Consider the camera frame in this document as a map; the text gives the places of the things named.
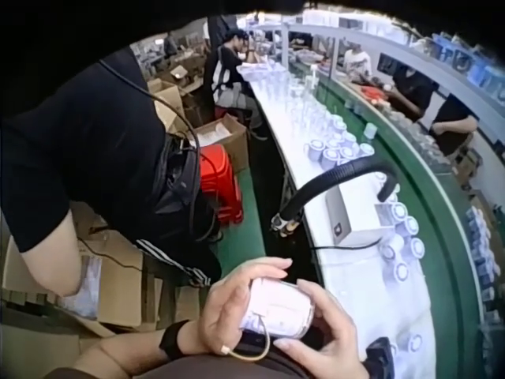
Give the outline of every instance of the black wristband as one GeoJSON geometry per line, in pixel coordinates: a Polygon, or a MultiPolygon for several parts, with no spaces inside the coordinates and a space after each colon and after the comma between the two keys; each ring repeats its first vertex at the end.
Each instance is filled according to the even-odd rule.
{"type": "Polygon", "coordinates": [[[189,320],[176,322],[175,324],[172,324],[166,328],[165,332],[163,333],[163,337],[159,343],[159,348],[165,351],[166,356],[171,362],[185,357],[185,355],[182,354],[181,349],[179,349],[177,336],[179,334],[179,330],[181,330],[181,328],[187,322],[189,322],[189,320]]]}

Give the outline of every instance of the white table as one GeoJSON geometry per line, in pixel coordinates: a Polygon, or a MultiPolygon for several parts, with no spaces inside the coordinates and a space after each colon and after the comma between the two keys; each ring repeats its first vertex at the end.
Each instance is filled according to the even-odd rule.
{"type": "MultiPolygon", "coordinates": [[[[305,141],[293,132],[285,105],[271,99],[264,86],[254,82],[251,86],[298,190],[323,170],[303,153],[305,141]]],[[[324,196],[323,193],[315,197],[304,209],[305,226],[314,246],[335,244],[324,196]]],[[[382,272],[385,264],[376,246],[358,251],[316,250],[316,258],[324,286],[340,301],[357,326],[361,358],[366,356],[366,347],[378,337],[388,336],[392,343],[396,343],[410,330],[422,335],[423,348],[415,357],[409,358],[412,376],[408,377],[435,377],[435,332],[421,265],[417,262],[411,266],[408,281],[391,290],[384,284],[382,272]]]]}

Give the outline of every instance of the right hand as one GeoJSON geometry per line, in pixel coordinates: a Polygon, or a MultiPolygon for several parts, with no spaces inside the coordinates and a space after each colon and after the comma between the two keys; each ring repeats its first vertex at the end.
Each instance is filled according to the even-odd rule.
{"type": "Polygon", "coordinates": [[[314,301],[314,323],[323,321],[321,326],[327,329],[324,334],[330,336],[331,341],[321,351],[299,340],[280,339],[274,345],[317,379],[368,379],[368,372],[358,356],[356,327],[350,316],[319,284],[298,280],[297,285],[314,301]]]}

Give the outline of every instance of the black pants with white stripes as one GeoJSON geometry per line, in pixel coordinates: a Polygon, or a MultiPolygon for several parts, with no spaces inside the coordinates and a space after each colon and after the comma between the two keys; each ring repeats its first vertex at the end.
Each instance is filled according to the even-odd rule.
{"type": "Polygon", "coordinates": [[[195,202],[193,233],[189,231],[187,207],[179,212],[153,215],[135,238],[136,246],[155,259],[181,269],[195,287],[206,287],[221,279],[221,264],[209,247],[208,241],[196,242],[210,232],[219,233],[215,210],[199,191],[195,202]]]}

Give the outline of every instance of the handheld white electronic device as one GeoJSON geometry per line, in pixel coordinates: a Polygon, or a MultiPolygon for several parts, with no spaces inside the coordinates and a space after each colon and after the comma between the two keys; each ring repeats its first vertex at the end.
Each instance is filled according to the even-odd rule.
{"type": "Polygon", "coordinates": [[[312,300],[295,285],[258,278],[251,284],[251,298],[241,328],[300,339],[309,330],[313,318],[312,300]]]}

